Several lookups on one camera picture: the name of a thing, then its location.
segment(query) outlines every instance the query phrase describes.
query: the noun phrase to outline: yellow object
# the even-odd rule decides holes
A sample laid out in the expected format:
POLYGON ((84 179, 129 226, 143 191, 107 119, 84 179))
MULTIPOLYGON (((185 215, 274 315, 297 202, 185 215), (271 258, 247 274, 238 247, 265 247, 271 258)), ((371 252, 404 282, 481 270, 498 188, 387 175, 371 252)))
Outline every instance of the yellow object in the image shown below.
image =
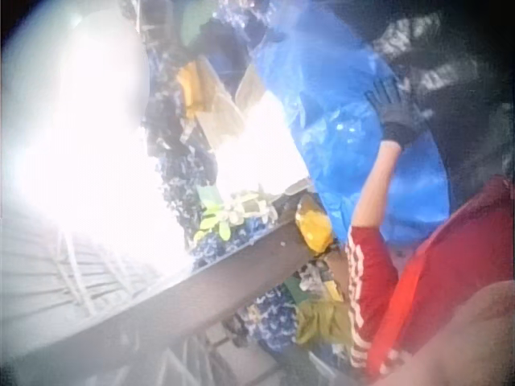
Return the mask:
POLYGON ((309 248, 322 253, 332 242, 329 217, 310 195, 304 195, 297 207, 295 223, 309 248))
POLYGON ((196 62, 190 62, 179 70, 177 81, 183 88, 186 117, 193 119, 195 113, 204 111, 204 98, 196 62))
POLYGON ((334 300, 335 302, 342 302, 344 300, 334 280, 325 281, 324 284, 328 289, 329 295, 331 295, 332 300, 334 300))
POLYGON ((297 310, 297 344, 310 346, 316 342, 352 344, 348 304, 311 301, 300 303, 297 310))

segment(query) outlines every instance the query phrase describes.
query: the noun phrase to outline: person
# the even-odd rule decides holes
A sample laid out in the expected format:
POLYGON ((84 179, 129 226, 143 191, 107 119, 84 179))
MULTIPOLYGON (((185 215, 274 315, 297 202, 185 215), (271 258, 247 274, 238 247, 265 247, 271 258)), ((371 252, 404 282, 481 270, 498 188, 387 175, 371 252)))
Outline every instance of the person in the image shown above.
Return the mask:
POLYGON ((515 382, 515 281, 491 284, 463 304, 413 358, 375 386, 515 382))
POLYGON ((513 185, 493 177, 414 251, 399 276, 380 226, 396 163, 426 122, 394 79, 377 82, 367 97, 383 138, 345 252, 351 365, 376 379, 406 362, 473 294, 513 278, 513 185))

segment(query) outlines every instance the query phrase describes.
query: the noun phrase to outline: dark object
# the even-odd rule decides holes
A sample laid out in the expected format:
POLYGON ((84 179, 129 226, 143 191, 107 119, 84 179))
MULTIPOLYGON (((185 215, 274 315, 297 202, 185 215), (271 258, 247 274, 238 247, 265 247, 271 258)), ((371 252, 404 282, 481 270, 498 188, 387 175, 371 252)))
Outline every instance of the dark object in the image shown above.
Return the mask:
POLYGON ((188 47, 193 55, 204 55, 233 97, 249 64, 245 41, 234 28, 211 18, 200 28, 188 47))
POLYGON ((410 145, 427 129, 411 95, 399 89, 395 78, 374 82, 374 91, 365 95, 379 116, 383 141, 394 141, 401 148, 410 145))

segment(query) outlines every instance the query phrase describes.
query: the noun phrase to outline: hand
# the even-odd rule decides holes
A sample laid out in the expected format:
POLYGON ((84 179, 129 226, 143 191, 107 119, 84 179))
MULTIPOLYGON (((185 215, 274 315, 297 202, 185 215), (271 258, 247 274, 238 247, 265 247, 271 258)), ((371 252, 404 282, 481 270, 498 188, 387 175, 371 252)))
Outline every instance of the hand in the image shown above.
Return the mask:
POLYGON ((375 92, 365 94, 379 116, 383 141, 394 141, 404 149, 426 128, 426 122, 411 95, 398 88, 391 77, 375 82, 375 92))

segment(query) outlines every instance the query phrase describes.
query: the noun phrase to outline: blue plastic sheet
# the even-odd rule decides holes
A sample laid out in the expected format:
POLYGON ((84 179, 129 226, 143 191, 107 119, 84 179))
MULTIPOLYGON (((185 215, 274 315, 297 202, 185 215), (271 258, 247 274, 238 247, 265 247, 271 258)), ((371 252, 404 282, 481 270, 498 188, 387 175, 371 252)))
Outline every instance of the blue plastic sheet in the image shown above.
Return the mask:
MULTIPOLYGON (((392 76, 388 65, 331 11, 310 2, 275 3, 270 29, 253 52, 286 119, 338 239, 375 160, 381 127, 364 93, 392 76)), ((402 154, 389 190, 383 237, 410 244, 449 214, 447 176, 431 133, 402 154)))

